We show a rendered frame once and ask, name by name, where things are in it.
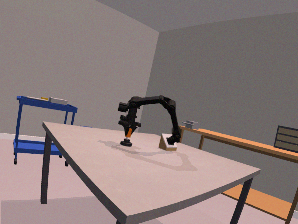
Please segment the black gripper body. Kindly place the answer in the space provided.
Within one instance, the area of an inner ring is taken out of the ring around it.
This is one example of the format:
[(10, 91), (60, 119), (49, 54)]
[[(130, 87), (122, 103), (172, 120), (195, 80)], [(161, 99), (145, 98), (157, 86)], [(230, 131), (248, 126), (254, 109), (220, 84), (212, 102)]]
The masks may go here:
[(135, 122), (135, 120), (137, 118), (137, 116), (135, 114), (128, 113), (126, 116), (127, 116), (127, 121), (120, 120), (119, 123), (118, 123), (119, 125), (125, 126), (125, 127), (129, 127), (129, 126), (132, 126), (132, 127), (137, 127), (137, 126), (138, 127), (141, 127), (142, 126), (141, 123)]

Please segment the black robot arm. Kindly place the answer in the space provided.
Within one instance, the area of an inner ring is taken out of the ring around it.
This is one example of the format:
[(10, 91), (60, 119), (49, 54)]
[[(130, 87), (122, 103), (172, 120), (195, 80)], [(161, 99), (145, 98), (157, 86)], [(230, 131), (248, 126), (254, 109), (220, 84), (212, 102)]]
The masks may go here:
[(165, 109), (168, 110), (169, 114), (171, 115), (172, 119), (172, 136), (167, 137), (168, 145), (174, 146), (174, 143), (180, 143), (181, 129), (178, 126), (177, 121), (177, 113), (176, 113), (176, 101), (165, 97), (163, 95), (154, 96), (154, 97), (145, 97), (141, 98), (139, 96), (134, 96), (131, 98), (128, 103), (120, 102), (118, 111), (127, 113), (129, 110), (129, 114), (137, 115), (137, 110), (141, 109), (140, 107), (143, 105), (152, 105), (152, 104), (161, 104)]

